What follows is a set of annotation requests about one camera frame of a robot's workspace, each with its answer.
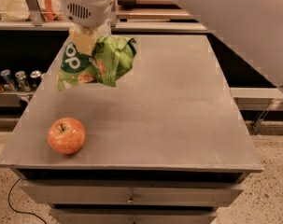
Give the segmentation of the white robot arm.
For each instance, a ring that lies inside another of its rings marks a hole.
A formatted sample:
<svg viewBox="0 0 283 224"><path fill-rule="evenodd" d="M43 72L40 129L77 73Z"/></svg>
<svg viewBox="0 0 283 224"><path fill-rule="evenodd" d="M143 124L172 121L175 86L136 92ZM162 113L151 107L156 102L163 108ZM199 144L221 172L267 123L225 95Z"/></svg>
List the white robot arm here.
<svg viewBox="0 0 283 224"><path fill-rule="evenodd" d="M283 0L171 0L283 90Z"/></svg>

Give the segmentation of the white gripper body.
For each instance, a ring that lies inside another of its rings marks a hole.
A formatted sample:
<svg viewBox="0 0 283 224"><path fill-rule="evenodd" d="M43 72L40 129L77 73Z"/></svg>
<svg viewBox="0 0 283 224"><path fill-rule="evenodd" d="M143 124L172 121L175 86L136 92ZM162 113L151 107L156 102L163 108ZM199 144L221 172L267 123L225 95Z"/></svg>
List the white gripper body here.
<svg viewBox="0 0 283 224"><path fill-rule="evenodd" d="M83 27L97 28L110 15L114 0L60 0L63 14Z"/></svg>

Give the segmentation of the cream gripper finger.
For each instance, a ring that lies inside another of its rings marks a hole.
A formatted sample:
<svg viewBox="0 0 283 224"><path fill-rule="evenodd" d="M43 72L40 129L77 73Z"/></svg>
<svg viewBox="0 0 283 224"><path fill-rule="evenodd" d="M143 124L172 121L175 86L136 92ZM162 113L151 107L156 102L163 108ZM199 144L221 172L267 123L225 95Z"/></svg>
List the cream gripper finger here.
<svg viewBox="0 0 283 224"><path fill-rule="evenodd" d="M96 29L74 25L69 29L69 35L79 53L92 55L98 38L98 31Z"/></svg>
<svg viewBox="0 0 283 224"><path fill-rule="evenodd" d="M107 19L103 24L101 24L97 28L97 35L98 36L110 36L110 35L112 35L110 19Z"/></svg>

